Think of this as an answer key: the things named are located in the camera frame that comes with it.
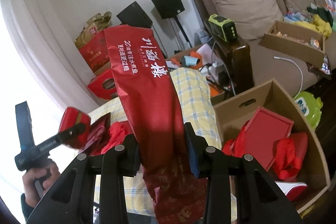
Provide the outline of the black speaker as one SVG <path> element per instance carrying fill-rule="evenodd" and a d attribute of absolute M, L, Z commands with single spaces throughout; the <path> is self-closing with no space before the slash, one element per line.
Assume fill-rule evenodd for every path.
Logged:
<path fill-rule="evenodd" d="M 170 19 L 176 17 L 185 11 L 185 7 L 181 0 L 151 0 L 162 19 Z"/>
<path fill-rule="evenodd" d="M 117 14 L 117 18 L 122 24 L 132 27 L 152 28 L 153 26 L 153 21 L 136 1 Z"/>

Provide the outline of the white curtain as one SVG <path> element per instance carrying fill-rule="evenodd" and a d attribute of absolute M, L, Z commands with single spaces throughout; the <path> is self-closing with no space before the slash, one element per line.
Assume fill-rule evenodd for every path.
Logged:
<path fill-rule="evenodd" d="M 75 46 L 88 18 L 76 0 L 1 0 L 15 49 L 62 106 L 89 113 L 101 105 L 87 88 L 94 73 Z"/>

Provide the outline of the red chocolate gift box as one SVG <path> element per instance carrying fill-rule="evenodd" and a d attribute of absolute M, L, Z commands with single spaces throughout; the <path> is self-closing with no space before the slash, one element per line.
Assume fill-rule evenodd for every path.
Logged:
<path fill-rule="evenodd" d="M 96 76 L 87 87 L 95 96 L 104 100 L 112 100 L 118 96 L 112 69 Z"/>

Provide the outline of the left black speaker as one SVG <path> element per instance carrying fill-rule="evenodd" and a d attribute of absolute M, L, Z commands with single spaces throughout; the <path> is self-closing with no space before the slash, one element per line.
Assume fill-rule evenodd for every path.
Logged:
<path fill-rule="evenodd" d="M 117 14 L 117 18 L 122 24 L 132 27 L 152 28 L 153 26 L 153 21 L 136 1 Z"/>

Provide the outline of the red rounded tin box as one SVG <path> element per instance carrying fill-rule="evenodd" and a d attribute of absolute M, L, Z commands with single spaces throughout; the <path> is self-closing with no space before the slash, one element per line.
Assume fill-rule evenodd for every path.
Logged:
<path fill-rule="evenodd" d="M 90 126 L 89 115 L 74 107 L 67 107 L 59 127 L 62 143 L 73 149 L 82 149 L 87 142 Z"/>

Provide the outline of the right black speaker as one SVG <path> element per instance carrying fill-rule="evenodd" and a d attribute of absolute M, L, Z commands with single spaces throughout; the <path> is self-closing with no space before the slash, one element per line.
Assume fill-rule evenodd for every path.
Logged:
<path fill-rule="evenodd" d="M 181 0 L 151 0 L 162 19 L 170 19 L 176 17 L 185 11 L 185 7 Z"/>

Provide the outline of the long red envelope pack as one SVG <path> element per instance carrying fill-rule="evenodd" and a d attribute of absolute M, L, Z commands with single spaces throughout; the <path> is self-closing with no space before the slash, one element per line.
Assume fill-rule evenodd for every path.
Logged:
<path fill-rule="evenodd" d="M 119 25 L 104 35 L 157 221 L 194 223 L 204 212 L 206 180 L 190 170 L 181 105 L 153 31 Z"/>

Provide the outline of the large open cardboard box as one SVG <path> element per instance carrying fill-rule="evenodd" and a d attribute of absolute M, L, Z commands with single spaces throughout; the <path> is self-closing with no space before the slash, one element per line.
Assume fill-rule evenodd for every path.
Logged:
<path fill-rule="evenodd" d="M 330 176 L 321 144 L 298 105 L 286 90 L 271 79 L 237 96 L 214 105 L 223 144 L 236 140 L 246 130 L 239 156 L 251 154 L 278 180 L 273 167 L 276 145 L 284 138 L 303 137 L 298 175 L 287 182 L 304 182 L 307 189 L 292 202 L 299 214 L 311 207 L 329 188 Z"/>

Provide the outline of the yellow plaid tablecloth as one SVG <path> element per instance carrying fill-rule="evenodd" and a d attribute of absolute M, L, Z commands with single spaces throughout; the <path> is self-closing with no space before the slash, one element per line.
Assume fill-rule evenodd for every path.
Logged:
<path fill-rule="evenodd" d="M 210 87 L 206 78 L 193 69 L 180 68 L 170 73 L 182 109 L 183 121 L 190 122 L 196 135 L 206 139 L 208 145 L 219 150 L 222 149 L 222 140 L 217 127 L 217 118 L 210 100 Z M 89 113 L 91 121 L 95 122 L 105 114 L 110 113 L 110 124 L 126 121 L 126 115 L 119 98 L 115 98 Z M 158 223 L 153 209 L 153 200 L 149 195 L 142 178 L 142 170 L 135 177 L 124 177 L 125 201 L 129 223 Z M 181 217 L 177 223 L 191 223 L 192 215 L 197 212 L 198 221 L 203 217 L 207 192 L 206 179 L 199 180 L 203 183 L 203 196 L 195 205 L 183 205 L 178 209 Z"/>

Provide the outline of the brown sofa cushion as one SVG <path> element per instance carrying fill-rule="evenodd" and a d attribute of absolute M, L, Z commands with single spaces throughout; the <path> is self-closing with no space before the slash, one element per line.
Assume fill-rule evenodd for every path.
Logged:
<path fill-rule="evenodd" d="M 282 12 L 276 0 L 211 0 L 215 13 L 234 21 L 244 40 L 262 38 Z"/>

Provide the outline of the floor box of clutter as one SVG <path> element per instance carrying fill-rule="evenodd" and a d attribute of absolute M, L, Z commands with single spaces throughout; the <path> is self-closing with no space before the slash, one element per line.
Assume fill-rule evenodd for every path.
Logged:
<path fill-rule="evenodd" d="M 224 62 L 208 44 L 202 44 L 176 53 L 166 59 L 170 69 L 190 68 L 206 77 L 216 79 L 220 73 L 226 73 Z"/>

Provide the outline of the yellow plastic bag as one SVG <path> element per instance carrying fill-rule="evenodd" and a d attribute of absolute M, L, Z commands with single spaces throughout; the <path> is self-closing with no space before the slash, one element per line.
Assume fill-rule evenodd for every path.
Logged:
<path fill-rule="evenodd" d="M 313 15 L 313 21 L 311 23 L 306 21 L 296 21 L 294 25 L 310 29 L 312 31 L 318 32 L 325 38 L 329 38 L 333 32 L 333 29 L 329 22 L 324 21 L 319 15 Z"/>

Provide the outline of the green portable radio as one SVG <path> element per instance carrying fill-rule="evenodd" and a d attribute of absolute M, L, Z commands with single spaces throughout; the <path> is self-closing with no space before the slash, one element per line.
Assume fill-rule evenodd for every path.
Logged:
<path fill-rule="evenodd" d="M 213 33 L 226 43 L 235 42 L 238 39 L 235 24 L 228 18 L 212 14 L 209 17 L 209 25 Z"/>

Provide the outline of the white red lint brush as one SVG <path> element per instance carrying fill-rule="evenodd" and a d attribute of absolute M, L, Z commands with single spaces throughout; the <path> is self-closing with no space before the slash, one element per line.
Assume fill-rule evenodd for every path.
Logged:
<path fill-rule="evenodd" d="M 276 181 L 277 186 L 282 190 L 290 202 L 296 202 L 307 190 L 304 182 L 283 182 Z"/>

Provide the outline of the brown sofa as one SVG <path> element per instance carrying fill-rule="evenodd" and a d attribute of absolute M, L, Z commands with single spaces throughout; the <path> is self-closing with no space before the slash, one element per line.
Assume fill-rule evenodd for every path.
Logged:
<path fill-rule="evenodd" d="M 312 5 L 323 10 L 326 0 L 193 1 L 206 29 L 211 15 L 235 24 L 235 42 L 217 37 L 215 43 L 236 93 L 275 79 L 294 95 L 325 77 L 324 68 L 335 76 L 335 32 L 284 20 L 288 12 L 306 14 Z"/>

